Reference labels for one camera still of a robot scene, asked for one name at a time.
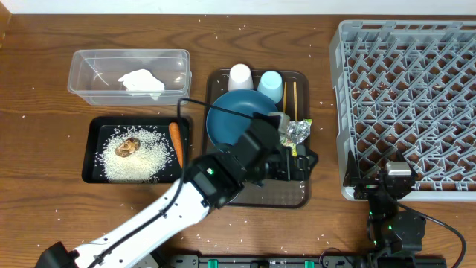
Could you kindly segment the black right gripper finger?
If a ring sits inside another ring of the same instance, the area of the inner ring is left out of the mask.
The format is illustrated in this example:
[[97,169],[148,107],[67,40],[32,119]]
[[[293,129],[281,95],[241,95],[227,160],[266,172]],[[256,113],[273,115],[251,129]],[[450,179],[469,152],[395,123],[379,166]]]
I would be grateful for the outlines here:
[[361,182],[360,169],[353,152],[347,154],[347,169],[342,185],[344,187],[355,187]]
[[[410,165],[410,163],[403,156],[402,152],[399,151],[399,150],[396,152],[396,162],[407,162]],[[411,167],[411,171],[412,171],[410,176],[411,177],[418,177],[417,172],[412,168],[411,165],[410,165],[410,167]]]

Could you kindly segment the yellow green snack packet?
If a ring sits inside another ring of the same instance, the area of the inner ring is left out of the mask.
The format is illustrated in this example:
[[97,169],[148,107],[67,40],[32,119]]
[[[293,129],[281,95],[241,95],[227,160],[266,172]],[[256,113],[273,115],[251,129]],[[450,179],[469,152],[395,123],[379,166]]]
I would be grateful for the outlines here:
[[280,142],[284,147],[288,147],[291,150],[291,155],[292,156],[297,156],[298,155],[297,145],[295,143],[293,143],[290,139],[288,139],[286,137],[281,137]]

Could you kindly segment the dark blue plate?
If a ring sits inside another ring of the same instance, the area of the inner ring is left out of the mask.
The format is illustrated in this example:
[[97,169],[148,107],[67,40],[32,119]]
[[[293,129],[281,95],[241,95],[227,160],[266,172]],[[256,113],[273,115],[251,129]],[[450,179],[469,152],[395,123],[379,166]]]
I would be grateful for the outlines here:
[[[250,117],[255,112],[267,115],[276,112],[272,99],[254,90],[227,92],[213,102],[214,106],[238,112]],[[217,109],[210,109],[206,119],[208,138],[216,144],[236,144],[238,138],[248,129],[251,120]]]

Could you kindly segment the foil wrapper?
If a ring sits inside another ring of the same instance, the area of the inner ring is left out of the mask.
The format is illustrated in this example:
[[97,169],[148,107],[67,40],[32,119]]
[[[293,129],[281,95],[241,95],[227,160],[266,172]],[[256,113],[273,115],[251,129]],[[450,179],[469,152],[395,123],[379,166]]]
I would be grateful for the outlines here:
[[312,119],[290,121],[285,134],[285,140],[293,144],[302,144],[311,133]]

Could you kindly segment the orange carrot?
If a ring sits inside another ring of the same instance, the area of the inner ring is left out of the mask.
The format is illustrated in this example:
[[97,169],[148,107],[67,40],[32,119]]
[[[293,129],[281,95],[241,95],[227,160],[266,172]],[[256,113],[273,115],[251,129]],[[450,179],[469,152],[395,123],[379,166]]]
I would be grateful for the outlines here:
[[182,141],[181,141],[181,131],[180,127],[176,122],[171,122],[169,124],[169,133],[170,133],[170,139],[173,143],[173,148],[176,152],[176,158],[178,160],[178,163],[180,167],[183,167],[183,146],[182,146]]

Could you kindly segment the pile of white rice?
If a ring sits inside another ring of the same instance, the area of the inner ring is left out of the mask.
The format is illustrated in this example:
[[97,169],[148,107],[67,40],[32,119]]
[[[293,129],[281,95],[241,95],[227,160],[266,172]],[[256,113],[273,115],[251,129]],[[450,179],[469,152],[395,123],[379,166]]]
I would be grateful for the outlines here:
[[[151,182],[158,174],[172,165],[173,148],[167,135],[156,127],[121,126],[111,127],[111,134],[100,142],[100,151],[95,153],[94,166],[99,177],[110,182]],[[126,158],[117,156],[115,148],[128,138],[137,138],[140,149]]]

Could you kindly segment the brown food lump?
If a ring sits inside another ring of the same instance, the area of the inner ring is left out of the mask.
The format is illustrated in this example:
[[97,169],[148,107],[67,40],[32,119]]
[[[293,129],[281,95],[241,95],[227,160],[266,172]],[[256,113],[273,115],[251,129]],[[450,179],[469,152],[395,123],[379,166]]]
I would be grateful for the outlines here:
[[136,153],[141,147],[141,142],[137,138],[128,138],[115,148],[115,154],[117,156],[126,158]]

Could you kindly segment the white napkin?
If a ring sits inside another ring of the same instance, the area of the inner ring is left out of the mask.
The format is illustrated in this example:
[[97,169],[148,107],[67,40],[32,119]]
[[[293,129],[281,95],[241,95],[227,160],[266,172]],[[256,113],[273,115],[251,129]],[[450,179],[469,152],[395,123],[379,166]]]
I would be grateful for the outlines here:
[[165,85],[146,69],[139,69],[118,79],[131,96],[149,95],[154,101],[165,90]]

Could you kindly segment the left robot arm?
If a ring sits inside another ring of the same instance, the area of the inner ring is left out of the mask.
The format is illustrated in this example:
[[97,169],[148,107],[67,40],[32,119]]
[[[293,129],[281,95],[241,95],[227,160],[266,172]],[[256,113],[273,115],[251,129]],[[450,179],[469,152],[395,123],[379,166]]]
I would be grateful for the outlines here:
[[285,118],[281,112],[254,113],[236,144],[185,165],[182,177],[143,211],[71,251],[55,243],[39,256],[36,266],[132,267],[172,236],[227,205],[247,183],[308,180],[318,155],[305,145],[292,150],[280,142]]

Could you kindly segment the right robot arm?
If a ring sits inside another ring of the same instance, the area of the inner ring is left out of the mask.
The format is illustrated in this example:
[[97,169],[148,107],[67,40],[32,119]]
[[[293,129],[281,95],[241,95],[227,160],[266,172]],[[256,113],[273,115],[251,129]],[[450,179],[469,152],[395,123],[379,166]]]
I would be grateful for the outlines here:
[[367,235],[375,248],[353,260],[353,267],[415,267],[415,254],[422,250],[426,219],[410,211],[400,211],[397,200],[411,192],[417,173],[397,156],[377,170],[374,178],[360,174],[353,153],[348,153],[344,186],[353,188],[353,198],[367,200]]

